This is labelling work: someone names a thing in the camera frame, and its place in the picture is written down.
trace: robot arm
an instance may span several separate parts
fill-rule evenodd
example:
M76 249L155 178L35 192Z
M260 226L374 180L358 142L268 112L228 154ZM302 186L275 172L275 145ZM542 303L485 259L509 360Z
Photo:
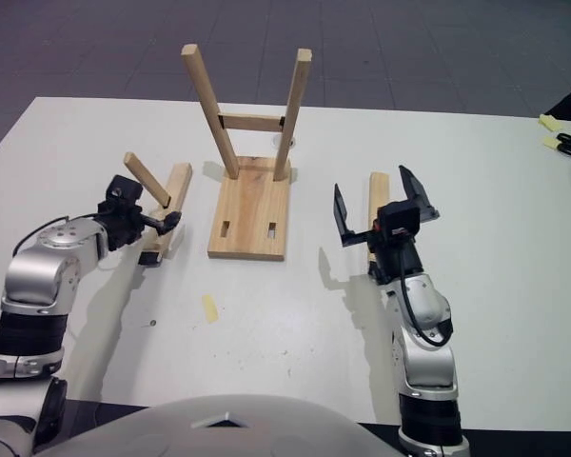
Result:
M408 199L379 208L371 230L354 233L346 227L338 186L334 216L343 246L366 242L377 259L368 273L387 294L402 446L423 457L468 456L457 406L455 360L448 345L453 332L450 306L423 272L414 245L421 222L440 214L412 172L404 167L400 172Z
M164 234L165 221L142 214L142 186L115 176L98 212L46 228L36 243L13 253L0 316L0 456L27 456L59 431L67 383L62 340L81 279L109 251L137 241L145 226Z

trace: gray floor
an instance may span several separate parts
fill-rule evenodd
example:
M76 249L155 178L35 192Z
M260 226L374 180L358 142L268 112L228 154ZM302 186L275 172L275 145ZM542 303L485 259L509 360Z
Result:
M571 90L571 0L0 0L0 140L34 96L218 99L536 116Z

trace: wooden stand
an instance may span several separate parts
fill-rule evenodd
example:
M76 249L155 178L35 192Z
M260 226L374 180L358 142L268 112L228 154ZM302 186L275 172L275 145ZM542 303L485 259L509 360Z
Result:
M287 154L305 93L311 56L310 50L298 50L285 116L259 116L221 112L199 47L185 45L182 49L226 168L209 237L209 257L284 260L291 173ZM280 131L277 157L237 157L226 129Z
M175 164L171 169L167 185L161 186L156 178L148 171L144 164L133 152L125 154L123 163L135 176L144 189L146 189L159 203L159 208L150 214L155 219L163 219L172 211L180 211L187 195L188 184L192 176L192 167L189 163ZM169 248L169 242L173 235L170 233L159 236L154 228L153 235L146 241L142 254L140 255L140 265L160 265L163 256Z
M370 173L370 191L368 197L368 229L377 218L377 210L389 203L389 175L373 171ZM368 264L376 262L374 254L368 251Z

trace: wooden post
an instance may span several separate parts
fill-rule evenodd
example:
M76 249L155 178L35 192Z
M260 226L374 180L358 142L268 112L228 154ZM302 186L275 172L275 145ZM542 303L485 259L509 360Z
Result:
M159 202L163 208L167 208L169 205L169 194L167 191L159 184L152 173L148 171L146 166L142 163L140 159L137 158L133 152L128 152L125 154L125 159L123 159L123 163L125 167L131 172L135 179L137 179L144 189L150 192L150 195L154 197L154 199Z
M370 173L370 194L368 196L368 229L377 218L377 209L389 203L389 175L373 171ZM368 262L376 262L374 254L368 252Z
M220 155L222 156L222 161L225 164L226 172L228 177L231 179L237 179L239 176L239 164L237 162L237 156L230 143L230 138L225 129L223 129L220 123L220 109L218 108L218 101L216 100L216 95L213 92L211 83L209 82L209 76L207 76L206 66L203 63L203 58L201 57L201 52L197 45L185 45L182 48L182 57L184 58L184 63L187 66L188 74L190 74L190 79L194 88L199 94L199 102L201 103L201 108L203 113L206 115L207 123L209 124L209 129L213 135Z
M296 66L292 75L292 83L289 87L289 95L287 96L287 108L285 109L284 129L282 139L277 150L277 159L275 160L275 171L273 175L274 181L281 181L286 177L286 160L289 153L289 144L294 135L294 127L298 118L298 111L303 102L305 95L306 79L311 68L311 58L313 54L311 50L299 49L296 55Z

